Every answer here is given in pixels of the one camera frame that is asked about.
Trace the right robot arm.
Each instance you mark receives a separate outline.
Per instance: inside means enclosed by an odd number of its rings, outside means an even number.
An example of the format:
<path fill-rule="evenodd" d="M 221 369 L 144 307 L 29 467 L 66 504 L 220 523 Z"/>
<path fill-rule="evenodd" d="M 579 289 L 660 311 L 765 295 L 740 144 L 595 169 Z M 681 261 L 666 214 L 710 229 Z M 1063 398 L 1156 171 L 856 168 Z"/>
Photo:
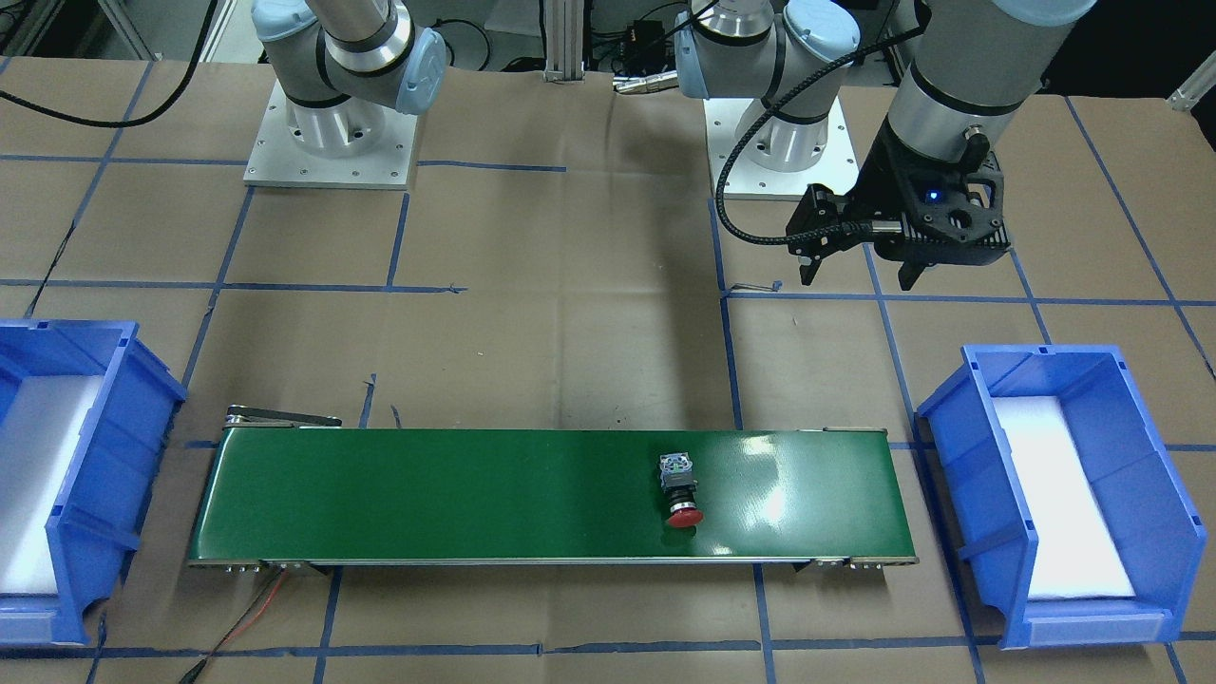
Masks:
<path fill-rule="evenodd" d="M 565 212 L 565 245 L 544 248 L 520 231 L 500 230 L 495 256 L 556 267 L 576 277 L 634 276 L 641 229 L 651 211 L 651 237 L 682 265 L 688 247 L 674 230 L 675 175 L 691 183 L 694 139 L 691 113 L 674 114 L 674 128 L 641 120 L 620 86 L 525 85 L 514 75 L 461 75 L 444 80 L 447 45 L 439 30 L 418 26 L 404 1 L 257 1 L 253 26 L 274 66 L 278 100 L 261 125 L 271 142 L 298 155 L 295 172 L 308 187 L 322 185 L 325 164 L 343 183 L 402 183 L 401 162 L 412 159 L 412 139 L 395 127 L 423 118 L 440 142 L 490 144 L 496 159 L 520 167 L 522 155 L 565 163 L 585 198 Z M 851 248 L 876 234 L 865 219 L 838 228 L 790 228 L 781 237 L 747 231 L 727 215 L 727 200 L 750 192 L 738 166 L 760 181 L 793 183 L 807 190 L 807 172 L 822 156 L 841 159 L 848 135 L 835 130 L 837 97 L 852 62 L 891 47 L 896 38 L 860 45 L 854 18 L 829 1 L 696 1 L 674 28 L 674 80 L 691 99 L 742 103 L 726 120 L 730 142 L 711 148 L 713 217 L 739 241 L 786 248 L 815 264 L 814 247 Z"/>

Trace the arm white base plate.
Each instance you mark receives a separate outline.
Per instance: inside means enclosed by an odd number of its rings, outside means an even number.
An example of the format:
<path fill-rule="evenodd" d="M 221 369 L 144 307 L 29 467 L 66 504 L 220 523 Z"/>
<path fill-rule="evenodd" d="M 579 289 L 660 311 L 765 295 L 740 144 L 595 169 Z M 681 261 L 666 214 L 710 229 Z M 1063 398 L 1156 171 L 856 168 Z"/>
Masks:
<path fill-rule="evenodd" d="M 760 101 L 753 99 L 717 97 L 703 105 L 711 187 L 715 187 L 726 157 L 762 108 Z M 824 119 L 817 123 L 794 124 L 776 117 L 766 122 L 734 161 L 724 196 L 726 200 L 801 200 L 814 183 L 841 195 L 852 189 L 857 176 L 846 116 L 837 99 Z"/>
<path fill-rule="evenodd" d="M 356 99 L 308 108 L 278 83 L 243 180 L 257 187 L 409 190 L 420 118 Z"/>

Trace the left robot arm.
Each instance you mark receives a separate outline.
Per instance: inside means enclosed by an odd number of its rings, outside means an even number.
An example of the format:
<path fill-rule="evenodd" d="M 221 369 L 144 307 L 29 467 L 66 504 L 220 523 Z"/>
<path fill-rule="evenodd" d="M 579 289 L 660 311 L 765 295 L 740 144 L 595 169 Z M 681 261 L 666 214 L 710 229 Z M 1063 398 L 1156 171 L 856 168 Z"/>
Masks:
<path fill-rule="evenodd" d="M 734 239 L 786 247 L 811 284 L 829 256 L 873 245 L 900 264 L 901 288 L 925 269 L 986 267 L 1010 251 L 996 142 L 1063 47 L 1090 1 L 931 1 L 924 26 L 869 45 L 832 1 L 693 1 L 674 27 L 674 65 L 687 97 L 744 97 L 749 110 L 713 183 L 717 222 Z M 730 220 L 739 159 L 775 172 L 789 140 L 824 134 L 844 71 L 907 40 L 914 55 L 851 189 L 814 183 L 779 237 Z"/>

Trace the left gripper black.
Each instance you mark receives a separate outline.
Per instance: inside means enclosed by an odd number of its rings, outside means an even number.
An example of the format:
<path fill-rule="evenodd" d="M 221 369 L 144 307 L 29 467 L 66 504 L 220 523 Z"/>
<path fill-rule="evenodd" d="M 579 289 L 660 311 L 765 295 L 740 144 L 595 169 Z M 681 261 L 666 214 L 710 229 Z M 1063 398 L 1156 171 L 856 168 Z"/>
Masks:
<path fill-rule="evenodd" d="M 929 159 L 883 123 L 857 183 L 845 195 L 814 183 L 786 232 L 811 286 L 827 257 L 872 243 L 897 260 L 910 292 L 934 265 L 985 267 L 1013 247 L 1003 215 L 1003 174 L 984 131 L 963 136 L 959 161 Z"/>

